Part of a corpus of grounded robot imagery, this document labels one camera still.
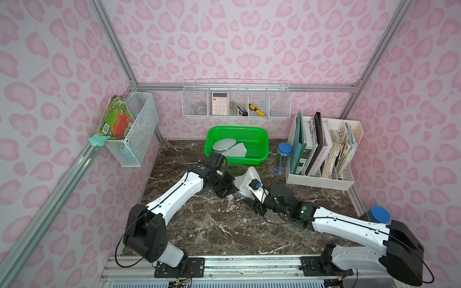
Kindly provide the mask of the white mesh laundry bag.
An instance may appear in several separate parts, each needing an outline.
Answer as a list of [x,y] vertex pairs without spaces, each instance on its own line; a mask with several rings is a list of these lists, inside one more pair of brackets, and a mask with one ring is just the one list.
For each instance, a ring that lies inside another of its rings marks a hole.
[[237,194],[244,200],[263,202],[262,181],[253,166],[249,167],[244,175],[235,178],[234,186],[237,188]]

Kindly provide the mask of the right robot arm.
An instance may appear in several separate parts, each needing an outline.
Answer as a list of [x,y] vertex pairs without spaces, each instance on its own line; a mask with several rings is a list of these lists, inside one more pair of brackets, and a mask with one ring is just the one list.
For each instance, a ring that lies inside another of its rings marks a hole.
[[374,223],[343,216],[298,200],[284,185],[268,190],[258,180],[244,186],[239,195],[260,216],[271,211],[281,216],[286,224],[357,243],[358,246],[352,248],[326,245],[321,262],[326,273],[334,269],[385,271],[409,286],[419,287],[426,283],[423,271],[429,267],[423,260],[424,247],[402,222]]

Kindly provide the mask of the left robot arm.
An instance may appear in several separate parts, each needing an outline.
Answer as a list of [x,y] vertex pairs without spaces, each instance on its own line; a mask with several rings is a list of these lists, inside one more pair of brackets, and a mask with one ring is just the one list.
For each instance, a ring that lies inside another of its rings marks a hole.
[[166,227],[181,207],[203,188],[210,187],[219,197],[234,189],[234,177],[221,167],[225,156],[212,152],[191,165],[180,180],[156,200],[135,205],[128,214],[120,244],[131,249],[149,263],[160,262],[172,268],[181,267],[186,254],[168,240]]

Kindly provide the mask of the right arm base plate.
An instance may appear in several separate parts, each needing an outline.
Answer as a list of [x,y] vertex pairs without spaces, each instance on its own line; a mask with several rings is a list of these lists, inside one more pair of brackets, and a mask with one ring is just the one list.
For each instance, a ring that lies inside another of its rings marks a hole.
[[353,270],[341,270],[333,265],[331,261],[322,261],[320,256],[305,256],[300,258],[302,270],[305,277],[348,277],[353,276]]

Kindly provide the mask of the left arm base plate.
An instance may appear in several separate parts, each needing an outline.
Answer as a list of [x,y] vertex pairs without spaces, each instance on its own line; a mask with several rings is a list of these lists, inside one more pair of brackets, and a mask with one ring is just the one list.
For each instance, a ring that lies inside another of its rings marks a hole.
[[202,278],[205,270],[205,258],[192,257],[182,260],[178,266],[171,267],[164,263],[155,266],[155,278]]

